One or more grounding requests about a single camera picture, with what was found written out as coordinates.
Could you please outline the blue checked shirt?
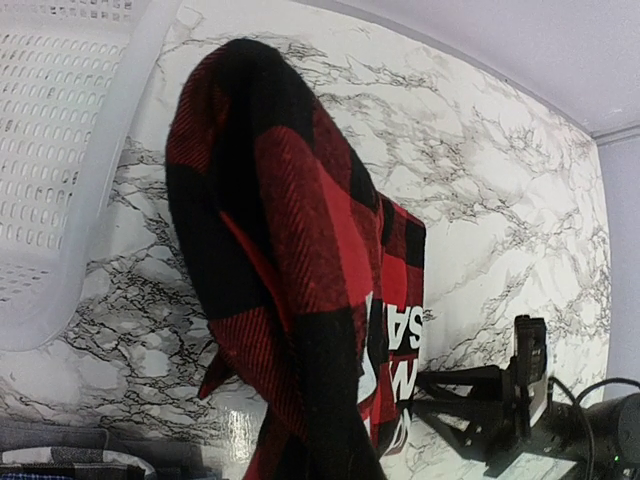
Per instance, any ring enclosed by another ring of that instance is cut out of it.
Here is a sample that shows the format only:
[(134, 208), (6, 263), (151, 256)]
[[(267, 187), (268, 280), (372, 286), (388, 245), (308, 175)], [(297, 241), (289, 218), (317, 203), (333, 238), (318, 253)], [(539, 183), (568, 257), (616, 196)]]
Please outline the blue checked shirt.
[(157, 479), (136, 456), (112, 450), (35, 447), (1, 453), (2, 479)]

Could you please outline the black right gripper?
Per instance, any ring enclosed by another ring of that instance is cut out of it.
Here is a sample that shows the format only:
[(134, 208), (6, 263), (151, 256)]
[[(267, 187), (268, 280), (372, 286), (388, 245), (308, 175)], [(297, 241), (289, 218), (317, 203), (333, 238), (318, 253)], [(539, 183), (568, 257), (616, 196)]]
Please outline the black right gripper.
[[(434, 399), (416, 400), (413, 413), (461, 458), (487, 463), (484, 476), (499, 478), (523, 454), (573, 461), (564, 478), (595, 478), (597, 459), (593, 409), (557, 377), (547, 382), (547, 405), (529, 434), (495, 447), (505, 416), (502, 370), (495, 365), (453, 371), (422, 371), (416, 386)], [(466, 395), (449, 387), (470, 387)]]

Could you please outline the red black plaid shirt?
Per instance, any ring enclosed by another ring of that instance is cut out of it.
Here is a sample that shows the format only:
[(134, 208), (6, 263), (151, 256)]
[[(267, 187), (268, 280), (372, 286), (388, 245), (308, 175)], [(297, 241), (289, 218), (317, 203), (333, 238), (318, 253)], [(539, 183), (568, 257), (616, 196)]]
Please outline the red black plaid shirt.
[(278, 50), (235, 39), (188, 77), (168, 205), (218, 350), (267, 413), (249, 479), (380, 479), (411, 419), (426, 228), (380, 193)]

